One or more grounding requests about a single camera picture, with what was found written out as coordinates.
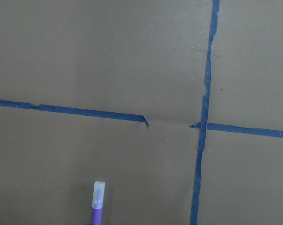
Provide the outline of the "purple highlighter pen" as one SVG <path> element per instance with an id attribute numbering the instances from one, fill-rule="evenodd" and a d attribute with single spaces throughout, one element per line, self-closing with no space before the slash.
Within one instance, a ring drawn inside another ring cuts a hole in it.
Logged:
<path id="1" fill-rule="evenodd" d="M 90 225 L 101 225 L 104 204 L 105 182 L 95 181 L 91 205 Z"/>

